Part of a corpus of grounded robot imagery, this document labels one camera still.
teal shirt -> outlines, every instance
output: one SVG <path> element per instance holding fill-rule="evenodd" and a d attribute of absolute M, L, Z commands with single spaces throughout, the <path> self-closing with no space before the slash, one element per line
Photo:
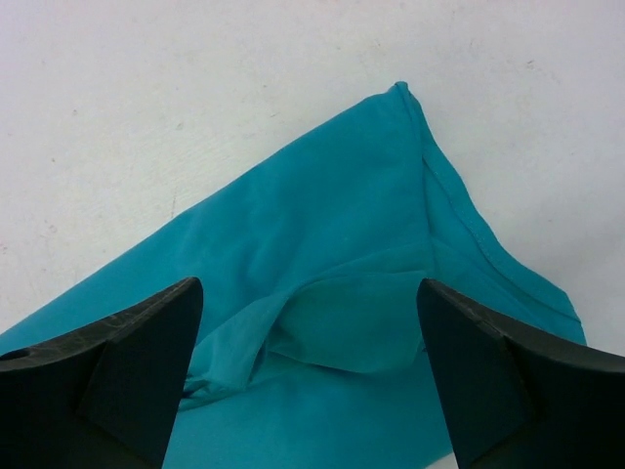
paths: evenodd
<path fill-rule="evenodd" d="M 171 469 L 415 469 L 449 453 L 416 311 L 424 277 L 584 343 L 566 295 L 497 242 L 404 83 L 6 331 L 0 354 L 190 276 L 204 311 Z"/>

white table surface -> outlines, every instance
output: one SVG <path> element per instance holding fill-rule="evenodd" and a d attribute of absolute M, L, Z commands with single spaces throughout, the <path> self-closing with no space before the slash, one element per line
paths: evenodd
<path fill-rule="evenodd" d="M 503 244 L 625 355 L 623 51 L 620 0 L 0 2 L 0 330 L 405 80 Z"/>

white background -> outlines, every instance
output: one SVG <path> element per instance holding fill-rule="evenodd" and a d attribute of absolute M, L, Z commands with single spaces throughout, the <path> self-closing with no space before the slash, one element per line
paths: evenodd
<path fill-rule="evenodd" d="M 4 0 L 0 64 L 0 330 L 405 80 L 503 244 L 625 355 L 625 2 Z"/>

black plastic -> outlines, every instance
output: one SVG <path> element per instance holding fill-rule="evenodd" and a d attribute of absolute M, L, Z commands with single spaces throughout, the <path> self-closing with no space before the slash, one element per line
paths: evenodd
<path fill-rule="evenodd" d="M 0 357 L 0 467 L 161 467 L 201 311 L 201 284 L 187 278 Z"/>
<path fill-rule="evenodd" d="M 625 358 L 496 313 L 434 280 L 423 338 L 458 465 L 575 469 L 625 461 Z"/>

turquoise cloth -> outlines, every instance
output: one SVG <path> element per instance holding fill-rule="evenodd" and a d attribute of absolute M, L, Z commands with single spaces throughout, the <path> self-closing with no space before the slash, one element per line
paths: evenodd
<path fill-rule="evenodd" d="M 416 469 L 450 452 L 424 277 L 584 343 L 566 295 L 497 242 L 404 83 L 181 214 L 5 332 L 0 353 L 189 276 L 205 304 L 171 469 Z"/>

